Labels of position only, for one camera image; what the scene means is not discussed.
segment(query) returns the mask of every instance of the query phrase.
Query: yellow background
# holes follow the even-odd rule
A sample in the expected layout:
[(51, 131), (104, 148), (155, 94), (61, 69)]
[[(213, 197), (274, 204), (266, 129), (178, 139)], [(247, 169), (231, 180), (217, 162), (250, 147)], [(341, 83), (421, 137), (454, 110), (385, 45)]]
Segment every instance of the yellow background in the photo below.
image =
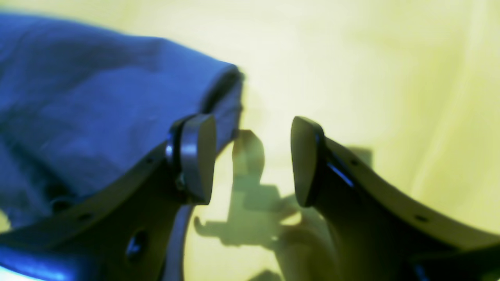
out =
[[(165, 37), (237, 64), (246, 74), (241, 128), (254, 136), (247, 132), (248, 139), (239, 139), (235, 149), (230, 145), (217, 161), (212, 202), (193, 217), (202, 228), (212, 223), (221, 230), (201, 235), (190, 226), (188, 281), (321, 280), (317, 272), (329, 274), (311, 254), (318, 245), (330, 247), (321, 218), (293, 201), (294, 116), (317, 121), (328, 137), (346, 146), (371, 149), (375, 171), (403, 192), (500, 233), (498, 1), (0, 0), (0, 5)], [(261, 176), (245, 167), (252, 154), (265, 157)], [(236, 176), (233, 158), (243, 159), (235, 164)], [(238, 192), (232, 192), (235, 177), (248, 182)], [(244, 191), (251, 185), (271, 199), (260, 204), (253, 189)], [(282, 202), (287, 207), (273, 209)], [(290, 229), (308, 229), (317, 241), (265, 244)]]

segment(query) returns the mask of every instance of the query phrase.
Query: blue cloth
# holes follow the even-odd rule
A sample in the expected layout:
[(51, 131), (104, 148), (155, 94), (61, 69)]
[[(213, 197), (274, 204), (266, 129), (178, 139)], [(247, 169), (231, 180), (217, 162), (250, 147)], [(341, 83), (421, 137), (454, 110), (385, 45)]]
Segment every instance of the blue cloth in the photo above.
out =
[(50, 216), (54, 195), (103, 189), (186, 115), (214, 114), (220, 151), (241, 91), (236, 66), (163, 38), (0, 13), (0, 208), (14, 228)]

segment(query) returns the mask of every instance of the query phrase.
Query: blue fabric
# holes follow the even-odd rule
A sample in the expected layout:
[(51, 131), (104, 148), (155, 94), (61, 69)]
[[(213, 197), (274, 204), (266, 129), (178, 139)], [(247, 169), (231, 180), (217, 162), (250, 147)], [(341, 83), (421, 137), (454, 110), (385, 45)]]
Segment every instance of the blue fabric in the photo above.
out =
[(186, 115), (214, 114), (221, 150), (241, 90), (236, 66), (163, 38), (0, 13), (0, 208), (14, 228), (50, 216), (54, 186), (98, 192)]

